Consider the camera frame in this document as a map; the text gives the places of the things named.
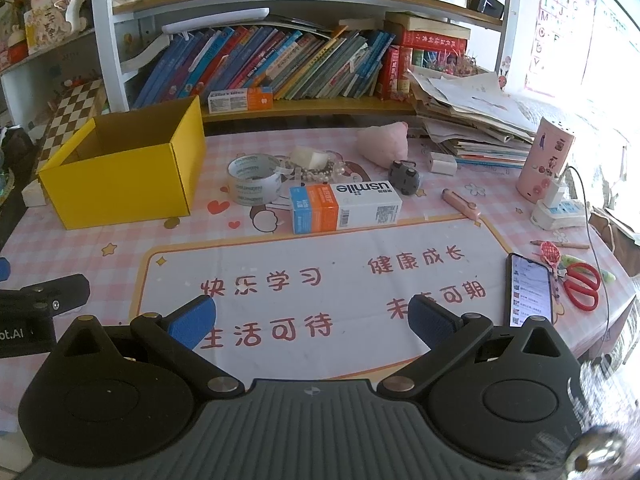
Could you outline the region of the clear packing tape roll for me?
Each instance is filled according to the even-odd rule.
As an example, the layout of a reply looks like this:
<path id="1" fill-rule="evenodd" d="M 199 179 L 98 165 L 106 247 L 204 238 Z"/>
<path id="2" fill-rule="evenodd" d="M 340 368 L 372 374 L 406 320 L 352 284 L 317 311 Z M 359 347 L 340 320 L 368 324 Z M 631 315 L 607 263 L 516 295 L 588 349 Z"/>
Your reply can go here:
<path id="1" fill-rule="evenodd" d="M 271 155 L 240 156 L 227 167 L 232 200 L 243 206 L 265 205 L 276 200 L 281 188 L 280 160 Z"/>

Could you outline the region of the row of leaning books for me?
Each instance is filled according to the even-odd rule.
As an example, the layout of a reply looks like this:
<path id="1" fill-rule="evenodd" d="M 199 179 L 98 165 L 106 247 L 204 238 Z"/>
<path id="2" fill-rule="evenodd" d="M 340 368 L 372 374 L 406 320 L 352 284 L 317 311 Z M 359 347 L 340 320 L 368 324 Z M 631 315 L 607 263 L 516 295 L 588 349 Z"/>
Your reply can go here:
<path id="1" fill-rule="evenodd" d="M 273 101 L 360 99 L 376 91 L 395 35 L 384 29 L 320 32 L 278 22 L 165 35 L 166 48 L 132 102 L 146 107 L 210 92 L 270 87 Z"/>

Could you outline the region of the usmile box on shelf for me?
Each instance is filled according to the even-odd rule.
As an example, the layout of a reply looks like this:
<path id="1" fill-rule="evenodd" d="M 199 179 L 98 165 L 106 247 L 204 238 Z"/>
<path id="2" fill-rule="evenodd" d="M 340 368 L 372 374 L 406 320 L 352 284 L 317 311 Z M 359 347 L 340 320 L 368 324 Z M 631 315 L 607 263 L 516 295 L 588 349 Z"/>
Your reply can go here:
<path id="1" fill-rule="evenodd" d="M 271 110 L 272 89 L 257 87 L 212 91 L 207 98 L 207 107 L 209 114 Z"/>

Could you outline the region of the wooden chessboard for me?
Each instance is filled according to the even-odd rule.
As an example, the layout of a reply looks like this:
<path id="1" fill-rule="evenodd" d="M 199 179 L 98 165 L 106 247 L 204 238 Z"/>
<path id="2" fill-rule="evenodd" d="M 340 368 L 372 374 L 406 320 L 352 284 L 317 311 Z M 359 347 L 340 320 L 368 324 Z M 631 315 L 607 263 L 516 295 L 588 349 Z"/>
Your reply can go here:
<path id="1" fill-rule="evenodd" d="M 106 92 L 102 79 L 85 82 L 70 89 L 44 130 L 35 174 L 89 119 L 100 116 L 105 107 Z"/>

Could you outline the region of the pink plush toy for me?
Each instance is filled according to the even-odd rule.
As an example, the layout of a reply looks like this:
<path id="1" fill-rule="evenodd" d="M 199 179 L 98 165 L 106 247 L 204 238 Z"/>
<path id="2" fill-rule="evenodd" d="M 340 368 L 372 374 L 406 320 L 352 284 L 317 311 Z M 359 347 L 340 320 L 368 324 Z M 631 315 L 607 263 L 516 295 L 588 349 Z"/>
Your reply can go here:
<path id="1" fill-rule="evenodd" d="M 356 133 L 356 148 L 369 162 L 388 169 L 396 160 L 408 158 L 408 124 L 393 122 L 360 129 Z"/>

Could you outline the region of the ceramic lucky cat figurine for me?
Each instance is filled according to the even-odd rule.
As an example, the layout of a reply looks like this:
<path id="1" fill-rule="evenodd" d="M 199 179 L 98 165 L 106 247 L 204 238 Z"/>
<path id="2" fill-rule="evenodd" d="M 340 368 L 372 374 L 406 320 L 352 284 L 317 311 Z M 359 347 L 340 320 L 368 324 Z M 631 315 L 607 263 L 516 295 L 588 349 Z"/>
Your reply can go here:
<path id="1" fill-rule="evenodd" d="M 24 13 L 25 37 L 30 55 L 55 47 L 88 27 L 81 15 L 86 0 L 30 0 Z"/>

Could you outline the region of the pink utility knife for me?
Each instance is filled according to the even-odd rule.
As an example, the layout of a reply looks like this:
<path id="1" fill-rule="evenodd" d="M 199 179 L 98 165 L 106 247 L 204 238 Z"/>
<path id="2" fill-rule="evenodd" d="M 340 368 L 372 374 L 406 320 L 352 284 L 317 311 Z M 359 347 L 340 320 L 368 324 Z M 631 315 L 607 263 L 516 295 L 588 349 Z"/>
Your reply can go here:
<path id="1" fill-rule="evenodd" d="M 450 190 L 450 188 L 444 188 L 442 190 L 442 200 L 454 208 L 460 214 L 463 214 L 465 218 L 472 221 L 477 221 L 480 218 L 480 210 L 476 203 L 469 202 L 458 193 Z"/>

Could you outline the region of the grey toy car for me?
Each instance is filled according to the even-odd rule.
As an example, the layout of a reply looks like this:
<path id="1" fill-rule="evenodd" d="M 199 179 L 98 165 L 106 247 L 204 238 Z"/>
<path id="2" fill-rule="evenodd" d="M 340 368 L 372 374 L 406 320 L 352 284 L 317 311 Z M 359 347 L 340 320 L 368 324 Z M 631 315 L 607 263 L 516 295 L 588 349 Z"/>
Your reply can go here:
<path id="1" fill-rule="evenodd" d="M 416 163 L 410 160 L 394 160 L 388 170 L 387 180 L 397 192 L 405 196 L 416 194 L 421 183 Z"/>

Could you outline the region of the stack of papers and books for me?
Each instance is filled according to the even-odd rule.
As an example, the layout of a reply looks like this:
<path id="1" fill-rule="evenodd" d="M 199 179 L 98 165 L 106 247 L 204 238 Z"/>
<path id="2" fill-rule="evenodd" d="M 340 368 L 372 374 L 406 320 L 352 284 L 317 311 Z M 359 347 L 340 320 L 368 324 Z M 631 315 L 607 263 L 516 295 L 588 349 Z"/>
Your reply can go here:
<path id="1" fill-rule="evenodd" d="M 408 71 L 412 104 L 428 137 L 459 164 L 520 169 L 541 120 L 535 105 L 500 89 L 498 76 Z"/>

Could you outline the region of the usmile toothpaste box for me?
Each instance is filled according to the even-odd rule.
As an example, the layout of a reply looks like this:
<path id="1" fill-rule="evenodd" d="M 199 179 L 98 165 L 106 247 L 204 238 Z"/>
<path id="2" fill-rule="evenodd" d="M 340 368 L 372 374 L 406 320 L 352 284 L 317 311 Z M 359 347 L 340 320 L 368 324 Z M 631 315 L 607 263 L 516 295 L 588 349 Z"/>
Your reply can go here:
<path id="1" fill-rule="evenodd" d="M 392 226 L 402 208 L 388 181 L 305 184 L 288 192 L 295 234 Z"/>

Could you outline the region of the pearl ribbon hair accessory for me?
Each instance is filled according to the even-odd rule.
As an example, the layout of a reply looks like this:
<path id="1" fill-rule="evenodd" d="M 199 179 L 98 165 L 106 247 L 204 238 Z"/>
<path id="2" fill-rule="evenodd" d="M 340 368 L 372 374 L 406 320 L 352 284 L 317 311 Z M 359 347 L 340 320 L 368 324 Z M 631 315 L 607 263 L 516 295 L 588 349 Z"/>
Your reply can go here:
<path id="1" fill-rule="evenodd" d="M 306 169 L 297 165 L 285 155 L 277 155 L 277 170 L 284 180 L 303 183 L 342 183 L 349 182 L 346 164 L 334 153 L 328 153 L 326 164 L 320 169 Z"/>

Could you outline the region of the wooden bookshelf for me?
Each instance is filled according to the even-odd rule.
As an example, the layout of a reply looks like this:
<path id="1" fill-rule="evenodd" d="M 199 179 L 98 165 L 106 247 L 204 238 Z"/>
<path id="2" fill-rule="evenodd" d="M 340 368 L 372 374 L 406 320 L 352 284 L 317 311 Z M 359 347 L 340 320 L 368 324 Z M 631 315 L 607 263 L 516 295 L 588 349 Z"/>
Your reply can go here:
<path id="1" fill-rule="evenodd" d="M 342 18 L 377 18 L 387 11 L 410 12 L 483 27 L 499 34 L 495 69 L 513 54 L 520 0 L 506 0 L 503 18 L 491 18 L 438 0 L 142 0 L 114 8 L 112 0 L 91 0 L 96 47 L 108 104 L 113 112 L 129 110 L 126 82 L 139 75 L 120 57 L 117 34 L 132 24 L 132 32 L 147 46 L 163 25 L 202 16 L 266 6 L 273 13 L 333 27 Z"/>

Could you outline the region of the white power adapter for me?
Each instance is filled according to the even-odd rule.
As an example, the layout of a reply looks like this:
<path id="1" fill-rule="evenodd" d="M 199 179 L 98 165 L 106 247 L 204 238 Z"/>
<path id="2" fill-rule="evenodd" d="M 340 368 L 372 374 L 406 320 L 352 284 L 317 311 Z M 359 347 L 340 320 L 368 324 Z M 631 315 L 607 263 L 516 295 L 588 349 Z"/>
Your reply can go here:
<path id="1" fill-rule="evenodd" d="M 427 154 L 427 169 L 432 174 L 454 176 L 457 173 L 458 164 L 452 155 L 429 152 Z"/>

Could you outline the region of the red strawberry keychain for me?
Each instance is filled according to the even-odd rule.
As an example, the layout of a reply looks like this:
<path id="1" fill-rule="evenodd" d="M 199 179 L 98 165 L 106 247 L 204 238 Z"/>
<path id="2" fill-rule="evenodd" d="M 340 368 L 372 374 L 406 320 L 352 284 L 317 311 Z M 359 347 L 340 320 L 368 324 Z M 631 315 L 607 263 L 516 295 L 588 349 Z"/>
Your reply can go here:
<path id="1" fill-rule="evenodd" d="M 555 273 L 561 262 L 561 252 L 559 247 L 548 240 L 544 240 L 539 244 L 540 258 Z"/>

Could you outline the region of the white power strip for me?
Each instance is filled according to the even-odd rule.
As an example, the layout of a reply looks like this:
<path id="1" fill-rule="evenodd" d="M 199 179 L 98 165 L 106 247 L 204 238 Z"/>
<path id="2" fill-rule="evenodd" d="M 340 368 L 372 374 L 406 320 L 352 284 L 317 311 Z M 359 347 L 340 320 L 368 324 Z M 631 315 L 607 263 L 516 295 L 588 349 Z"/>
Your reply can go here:
<path id="1" fill-rule="evenodd" d="M 583 228 L 586 224 L 586 210 L 579 200 L 562 200 L 554 207 L 548 207 L 542 200 L 538 200 L 530 221 L 545 231 Z"/>

